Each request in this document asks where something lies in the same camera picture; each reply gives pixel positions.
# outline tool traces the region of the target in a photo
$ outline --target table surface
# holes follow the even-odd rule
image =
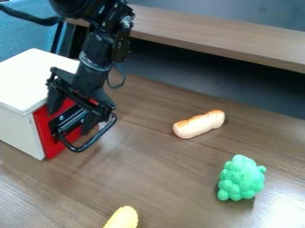
[[[136,76],[108,94],[119,121],[88,151],[38,161],[0,142],[0,227],[102,227],[125,205],[144,228],[305,226],[303,120]],[[173,135],[176,121],[213,109],[227,114],[220,129]],[[218,174],[235,154],[266,166],[266,186],[221,202]]]
[[[305,73],[304,32],[130,6],[136,14],[132,37]],[[88,26],[82,20],[68,21]]]

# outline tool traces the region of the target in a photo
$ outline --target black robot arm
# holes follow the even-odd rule
[[[47,81],[49,89],[47,108],[56,113],[66,98],[79,108],[79,115],[68,118],[66,125],[55,127],[55,135],[70,150],[84,151],[98,140],[116,121],[112,113],[115,103],[103,90],[113,64],[126,60],[129,52],[129,34],[135,15],[125,2],[119,0],[50,0],[63,18],[82,19],[90,23],[90,30],[76,74],[51,68]],[[65,135],[81,124],[81,133],[87,134],[99,122],[107,122],[89,142],[76,148],[65,140]]]

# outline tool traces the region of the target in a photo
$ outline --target cable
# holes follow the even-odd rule
[[[117,69],[119,70],[120,75],[121,75],[123,80],[122,80],[121,83],[119,83],[117,85],[112,85],[110,83],[109,75],[108,75],[108,77],[107,77],[107,84],[108,84],[108,87],[110,87],[111,89],[119,89],[120,87],[124,86],[124,84],[126,82],[126,79],[127,79],[127,74],[126,74],[124,68],[119,63],[115,63],[115,65],[116,65]]]
[[[31,21],[31,22],[34,22],[36,24],[43,25],[43,26],[53,26],[53,25],[57,24],[59,21],[63,20],[63,18],[60,18],[57,16],[41,19],[41,18],[35,17],[33,15],[30,15],[26,12],[16,11],[10,7],[4,6],[3,4],[0,4],[0,11],[3,11],[6,14],[13,16],[15,18],[28,20],[28,21]]]

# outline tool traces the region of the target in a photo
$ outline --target green grapes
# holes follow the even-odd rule
[[[253,198],[264,188],[266,171],[265,167],[258,167],[253,159],[235,155],[232,160],[226,162],[220,172],[219,200],[238,201],[242,198]]]

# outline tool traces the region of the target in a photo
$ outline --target yellow corn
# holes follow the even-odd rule
[[[103,228],[136,228],[137,212],[130,206],[119,208]]]

